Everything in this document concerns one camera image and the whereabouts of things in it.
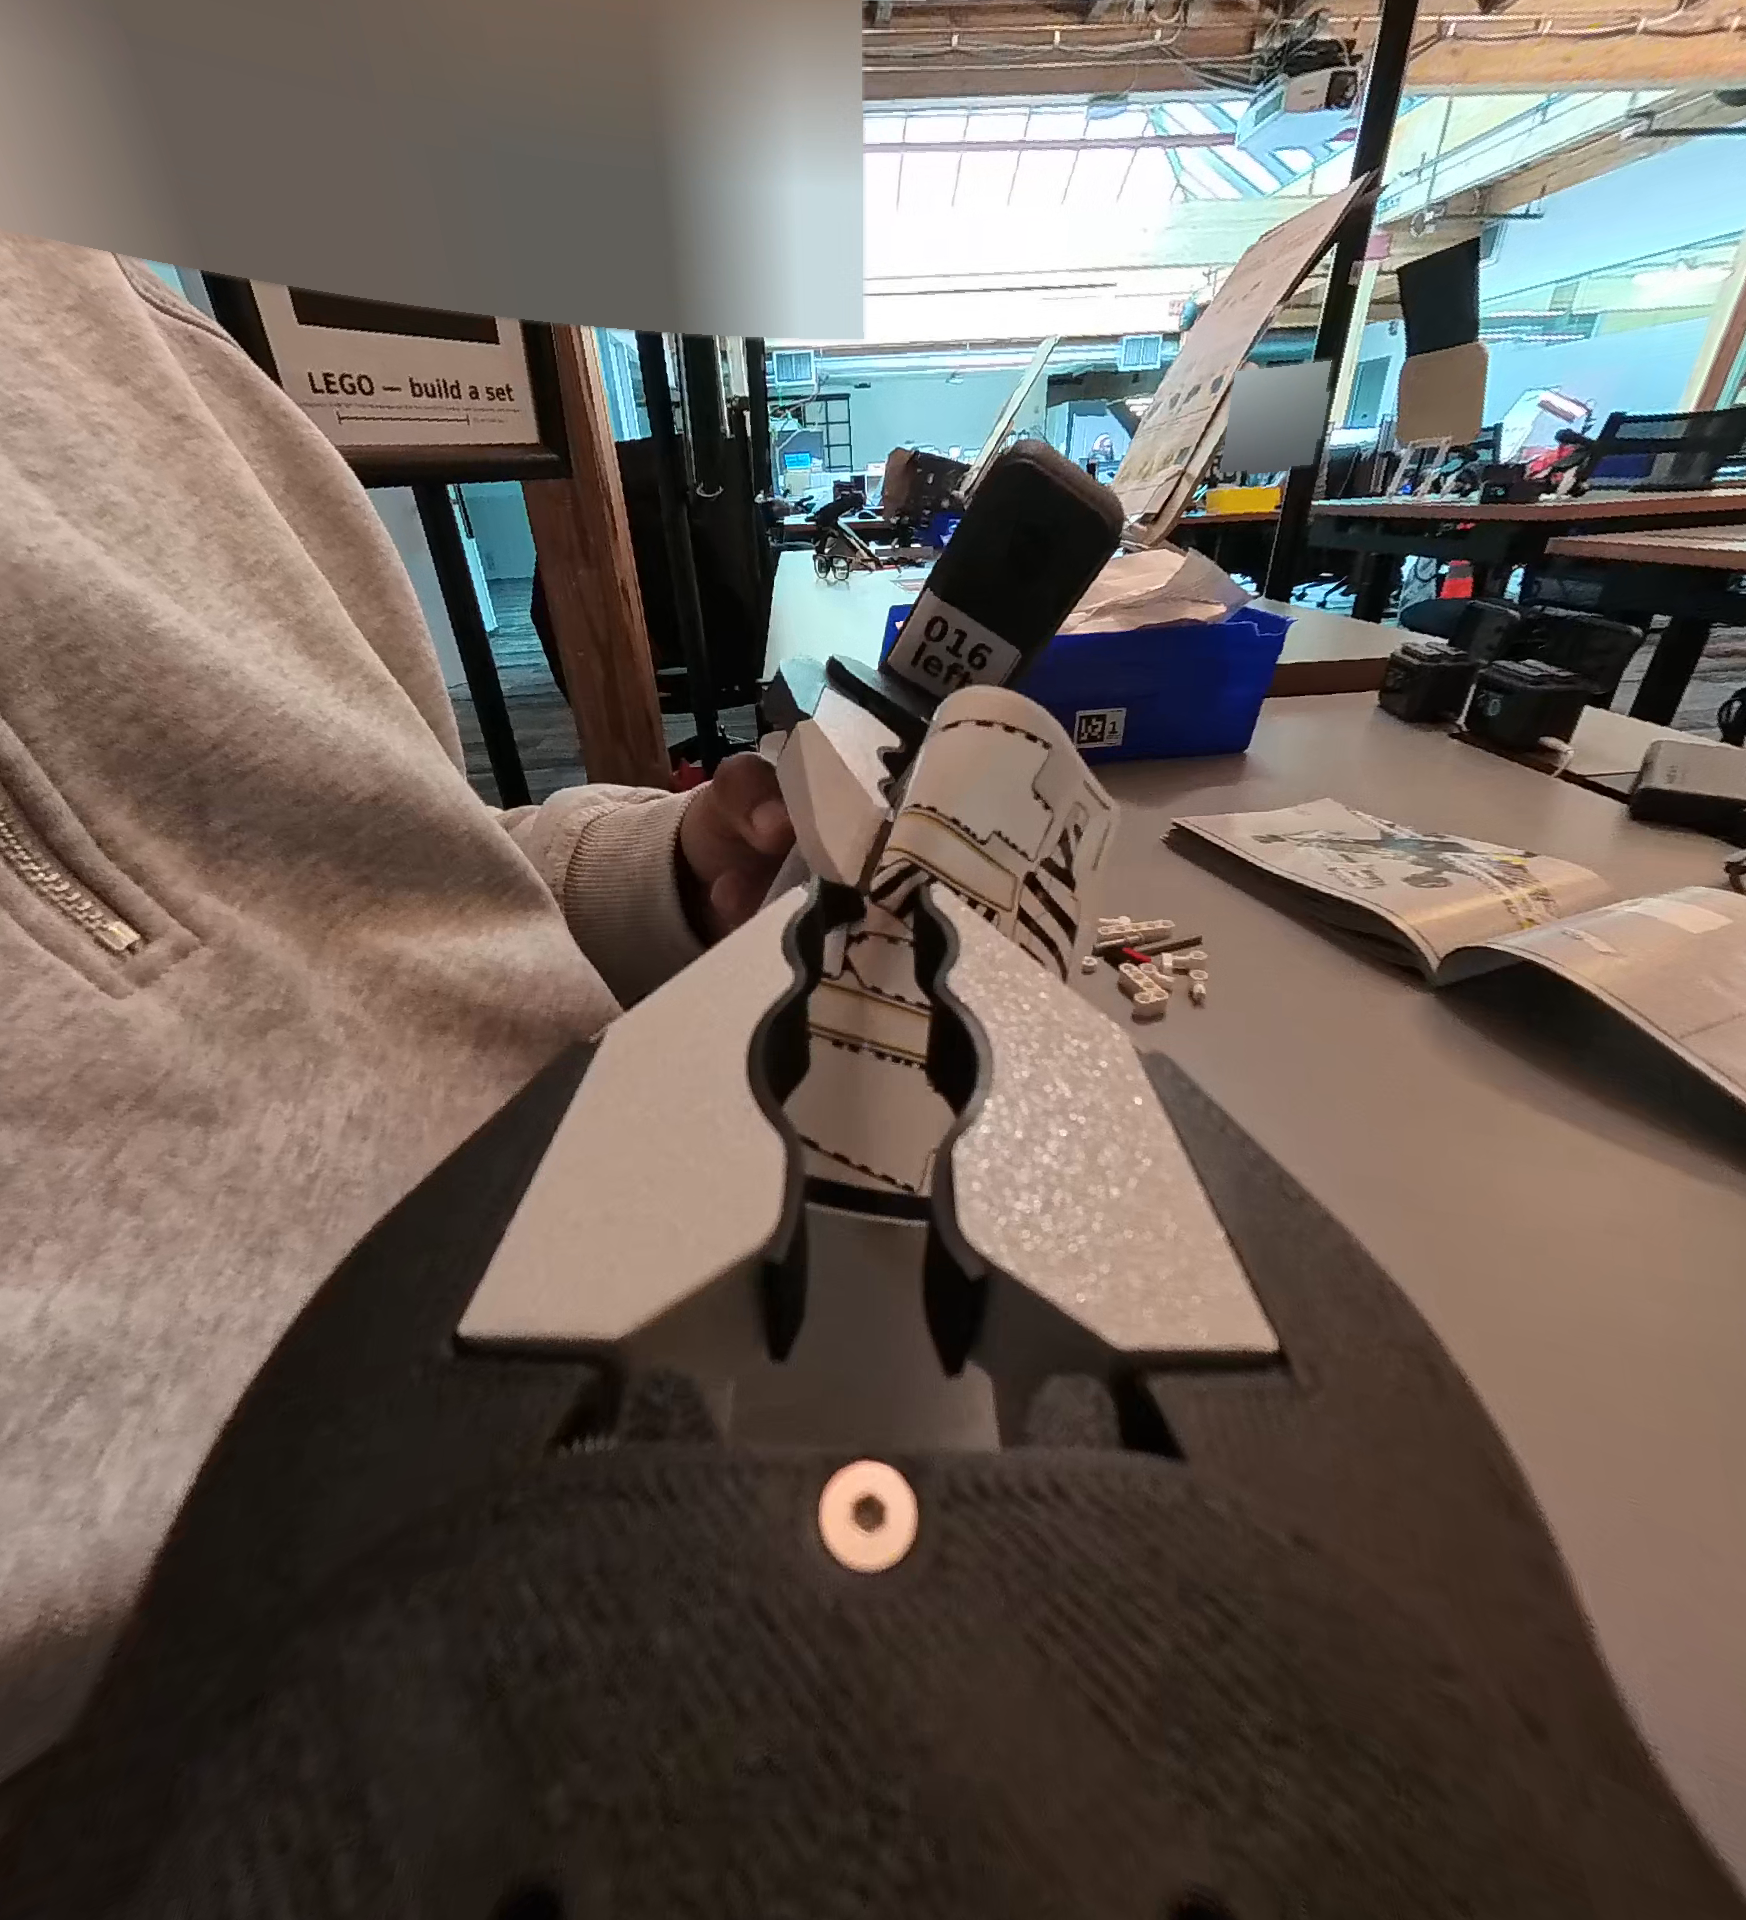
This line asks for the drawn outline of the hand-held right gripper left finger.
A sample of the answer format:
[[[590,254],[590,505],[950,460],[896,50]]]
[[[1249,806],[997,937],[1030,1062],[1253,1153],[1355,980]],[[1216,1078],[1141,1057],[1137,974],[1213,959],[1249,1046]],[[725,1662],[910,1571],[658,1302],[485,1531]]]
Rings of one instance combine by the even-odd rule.
[[[456,1324],[475,1353],[745,1371],[806,1323],[821,886],[784,894],[615,1020]]]

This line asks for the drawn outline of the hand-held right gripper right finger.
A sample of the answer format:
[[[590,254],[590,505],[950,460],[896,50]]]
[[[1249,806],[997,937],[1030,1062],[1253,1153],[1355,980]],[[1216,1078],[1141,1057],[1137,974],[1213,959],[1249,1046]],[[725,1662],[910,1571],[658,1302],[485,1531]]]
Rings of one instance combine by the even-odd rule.
[[[945,1371],[1257,1369],[1281,1360],[1142,1051],[954,897],[913,909],[932,1160],[924,1315]]]

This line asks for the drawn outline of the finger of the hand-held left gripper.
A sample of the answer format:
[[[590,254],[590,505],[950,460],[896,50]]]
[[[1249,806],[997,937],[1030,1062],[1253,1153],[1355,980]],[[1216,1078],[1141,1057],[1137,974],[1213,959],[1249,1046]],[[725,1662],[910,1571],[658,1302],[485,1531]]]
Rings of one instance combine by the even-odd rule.
[[[819,717],[801,720],[774,759],[795,836],[792,865],[864,897],[921,746],[921,735],[904,741],[873,717],[844,730]]]

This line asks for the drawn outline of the zebra sticker sheet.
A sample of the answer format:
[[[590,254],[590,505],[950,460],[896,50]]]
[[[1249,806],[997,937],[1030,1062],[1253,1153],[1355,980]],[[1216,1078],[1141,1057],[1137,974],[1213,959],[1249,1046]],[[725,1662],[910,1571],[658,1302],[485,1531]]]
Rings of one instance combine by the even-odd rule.
[[[806,1172],[873,1208],[924,1207],[954,1109],[929,1081],[929,991],[915,902],[969,907],[1057,983],[1084,952],[1119,808],[1081,764],[1036,735],[967,720],[974,689],[927,724],[864,897],[828,889],[828,933],[806,1001],[809,1070],[785,1098]],[[828,692],[816,717],[873,717]]]

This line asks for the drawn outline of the person's left forearm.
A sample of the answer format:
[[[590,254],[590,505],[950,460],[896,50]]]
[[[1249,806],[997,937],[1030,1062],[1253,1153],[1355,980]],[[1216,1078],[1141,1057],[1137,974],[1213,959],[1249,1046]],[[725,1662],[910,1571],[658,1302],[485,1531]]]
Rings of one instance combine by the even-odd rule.
[[[607,782],[495,811],[619,1010],[665,988],[711,944],[690,900],[690,811],[686,792]]]

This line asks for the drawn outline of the lego instruction booklet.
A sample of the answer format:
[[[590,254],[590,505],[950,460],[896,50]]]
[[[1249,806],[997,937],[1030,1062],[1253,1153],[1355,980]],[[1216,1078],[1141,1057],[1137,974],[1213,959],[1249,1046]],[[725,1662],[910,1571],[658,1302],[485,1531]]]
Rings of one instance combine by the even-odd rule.
[[[1321,799],[1171,825],[1230,868],[1433,988],[1533,965],[1618,1015],[1746,1109],[1746,894],[1618,897],[1557,854]]]

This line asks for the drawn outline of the person's left hand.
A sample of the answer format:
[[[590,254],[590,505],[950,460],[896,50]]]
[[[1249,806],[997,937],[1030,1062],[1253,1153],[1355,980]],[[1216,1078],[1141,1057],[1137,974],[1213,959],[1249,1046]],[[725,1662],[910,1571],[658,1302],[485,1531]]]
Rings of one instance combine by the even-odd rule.
[[[755,749],[723,759],[690,792],[672,857],[698,941],[713,945],[751,920],[792,853],[795,826],[772,760]]]

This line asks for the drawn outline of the white plastic bags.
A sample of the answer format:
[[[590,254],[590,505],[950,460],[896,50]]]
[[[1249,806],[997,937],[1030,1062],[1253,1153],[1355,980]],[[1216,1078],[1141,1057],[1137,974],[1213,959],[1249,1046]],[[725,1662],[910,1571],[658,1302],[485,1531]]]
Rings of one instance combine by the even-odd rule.
[[[1252,604],[1209,557],[1187,547],[1141,547],[1112,557],[1061,623],[1061,637],[1213,626]]]

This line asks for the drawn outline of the blue plastic bin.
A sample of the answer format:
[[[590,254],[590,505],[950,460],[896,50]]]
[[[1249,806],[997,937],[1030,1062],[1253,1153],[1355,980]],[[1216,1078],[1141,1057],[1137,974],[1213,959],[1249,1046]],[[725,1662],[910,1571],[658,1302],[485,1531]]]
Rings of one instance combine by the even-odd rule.
[[[971,687],[967,720],[1036,735],[1088,767],[1234,754],[1257,730],[1289,626],[1241,606],[1220,619],[1069,637],[1037,600],[927,590],[892,633],[867,706],[915,739]]]

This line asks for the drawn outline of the paper sign stand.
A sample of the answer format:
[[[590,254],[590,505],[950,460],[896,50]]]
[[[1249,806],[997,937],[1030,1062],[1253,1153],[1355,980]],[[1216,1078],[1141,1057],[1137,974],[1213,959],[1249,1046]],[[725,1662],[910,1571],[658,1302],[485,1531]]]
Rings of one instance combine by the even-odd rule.
[[[1378,191],[1380,171],[1372,169],[1329,198],[1304,203],[1292,219],[1257,239],[1224,277],[1181,334],[1112,481],[1127,512],[1127,543],[1155,547],[1174,535],[1220,445],[1230,396],[1249,348],[1337,244],[1348,219],[1372,211]]]

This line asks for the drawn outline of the black pole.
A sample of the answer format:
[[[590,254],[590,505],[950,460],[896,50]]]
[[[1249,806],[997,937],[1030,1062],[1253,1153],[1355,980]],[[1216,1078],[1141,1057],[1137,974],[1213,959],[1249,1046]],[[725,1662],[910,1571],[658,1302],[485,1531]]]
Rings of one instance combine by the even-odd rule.
[[[1380,193],[1393,133],[1405,93],[1405,71],[1411,61],[1414,27],[1419,3],[1384,3],[1376,46],[1368,61],[1364,110],[1350,158],[1353,198],[1339,221],[1331,248],[1331,268],[1322,291],[1322,309],[1314,337],[1314,363],[1326,366],[1326,398],[1339,392],[1339,375],[1348,360],[1348,344],[1355,309],[1355,277],[1364,266],[1372,234],[1376,198]],[[1271,565],[1261,580],[1268,600],[1289,600],[1299,584],[1301,565],[1310,553],[1310,525],[1317,501],[1317,485],[1326,467],[1326,427],[1314,456],[1306,467],[1292,467],[1281,492],[1281,508],[1272,525]]]

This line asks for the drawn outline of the black cardboard sign panel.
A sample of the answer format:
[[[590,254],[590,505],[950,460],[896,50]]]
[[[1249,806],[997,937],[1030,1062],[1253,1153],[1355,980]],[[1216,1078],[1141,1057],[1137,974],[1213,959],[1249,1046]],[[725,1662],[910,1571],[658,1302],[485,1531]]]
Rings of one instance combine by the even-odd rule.
[[[1394,396],[1394,440],[1472,442],[1483,427],[1481,240],[1408,261],[1398,272],[1405,360]]]

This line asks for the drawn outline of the black device green light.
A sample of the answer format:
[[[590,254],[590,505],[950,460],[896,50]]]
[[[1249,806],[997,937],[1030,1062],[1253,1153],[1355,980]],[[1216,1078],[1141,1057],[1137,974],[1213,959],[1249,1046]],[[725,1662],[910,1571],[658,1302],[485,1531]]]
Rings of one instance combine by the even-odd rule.
[[[1580,713],[1596,694],[1596,683],[1553,660],[1485,660],[1470,683],[1459,732],[1470,741],[1526,754],[1570,746]]]

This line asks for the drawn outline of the white ceiling projector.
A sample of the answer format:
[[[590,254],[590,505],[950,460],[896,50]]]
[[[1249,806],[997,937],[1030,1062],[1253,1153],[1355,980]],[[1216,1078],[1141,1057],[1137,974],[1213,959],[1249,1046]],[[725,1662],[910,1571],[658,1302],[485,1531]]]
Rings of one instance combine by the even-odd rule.
[[[1355,139],[1364,71],[1342,39],[1285,46],[1279,66],[1249,96],[1234,146],[1261,164],[1313,165],[1329,146]]]

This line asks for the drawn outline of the long wooden table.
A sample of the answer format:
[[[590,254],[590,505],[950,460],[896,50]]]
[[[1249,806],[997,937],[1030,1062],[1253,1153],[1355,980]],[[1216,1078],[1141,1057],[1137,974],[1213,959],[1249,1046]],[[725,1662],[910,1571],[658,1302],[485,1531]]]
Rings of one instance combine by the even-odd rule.
[[[1746,486],[1331,499],[1313,508],[1304,553],[1353,562],[1361,619],[1389,611],[1405,558],[1472,565],[1479,587],[1519,569],[1531,600],[1643,616],[1654,644],[1629,713],[1654,724],[1678,720],[1708,640],[1746,627]]]

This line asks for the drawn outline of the wooden post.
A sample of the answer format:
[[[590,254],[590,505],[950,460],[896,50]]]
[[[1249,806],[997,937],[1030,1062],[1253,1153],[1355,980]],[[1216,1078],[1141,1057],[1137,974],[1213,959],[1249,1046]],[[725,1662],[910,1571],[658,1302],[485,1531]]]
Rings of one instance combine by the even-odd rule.
[[[556,414],[543,428],[543,442],[568,456],[563,475],[523,485],[523,504],[586,777],[671,789],[671,749],[599,341],[590,327],[523,323],[523,345],[535,392]]]

